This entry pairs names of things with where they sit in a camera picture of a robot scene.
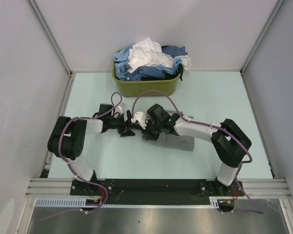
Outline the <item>grey long sleeve shirt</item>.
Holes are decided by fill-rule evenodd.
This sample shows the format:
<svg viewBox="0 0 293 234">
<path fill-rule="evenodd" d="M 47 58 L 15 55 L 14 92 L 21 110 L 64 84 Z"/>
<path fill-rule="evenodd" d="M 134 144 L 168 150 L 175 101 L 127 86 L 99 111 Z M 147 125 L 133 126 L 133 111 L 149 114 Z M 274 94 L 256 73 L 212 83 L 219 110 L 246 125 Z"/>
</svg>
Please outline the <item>grey long sleeve shirt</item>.
<svg viewBox="0 0 293 234">
<path fill-rule="evenodd" d="M 165 148 L 178 149 L 183 151 L 194 150 L 194 138 L 191 136 L 179 136 L 173 128 L 179 115 L 174 111 L 166 111 L 160 106 L 151 107 L 146 112 L 146 123 L 162 124 L 164 131 L 160 134 L 157 141 L 149 141 L 153 145 L 158 145 Z"/>
</svg>

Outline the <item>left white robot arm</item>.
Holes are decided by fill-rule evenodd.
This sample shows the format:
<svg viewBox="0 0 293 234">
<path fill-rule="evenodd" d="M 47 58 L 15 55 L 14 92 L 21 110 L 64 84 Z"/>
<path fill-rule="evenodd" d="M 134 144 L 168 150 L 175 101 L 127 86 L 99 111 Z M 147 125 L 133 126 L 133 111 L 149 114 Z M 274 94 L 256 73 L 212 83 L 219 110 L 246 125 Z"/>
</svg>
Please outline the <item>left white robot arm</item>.
<svg viewBox="0 0 293 234">
<path fill-rule="evenodd" d="M 118 106 L 101 104 L 99 111 L 91 117 L 60 116 L 48 140 L 48 151 L 68 165 L 75 179 L 82 181 L 81 189 L 88 195 L 97 192 L 98 182 L 96 172 L 88 165 L 83 153 L 85 137 L 110 129 L 116 129 L 121 137 L 134 136 L 129 129 L 132 114 L 124 108 L 124 103 Z"/>
</svg>

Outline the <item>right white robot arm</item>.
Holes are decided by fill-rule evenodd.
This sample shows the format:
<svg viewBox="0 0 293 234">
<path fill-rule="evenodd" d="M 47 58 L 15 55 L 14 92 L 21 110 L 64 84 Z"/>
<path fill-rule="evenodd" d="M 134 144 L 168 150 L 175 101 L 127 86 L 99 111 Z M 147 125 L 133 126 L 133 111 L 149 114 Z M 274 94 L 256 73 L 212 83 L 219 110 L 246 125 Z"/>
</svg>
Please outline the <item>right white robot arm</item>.
<svg viewBox="0 0 293 234">
<path fill-rule="evenodd" d="M 215 184 L 220 195 L 228 195 L 233 190 L 232 182 L 252 145 L 251 140 L 231 119 L 220 123 L 199 122 L 180 112 L 170 114 L 159 104 L 151 106 L 146 113 L 136 112 L 131 122 L 140 126 L 146 140 L 156 141 L 161 133 L 165 133 L 211 143 L 222 162 Z"/>
</svg>

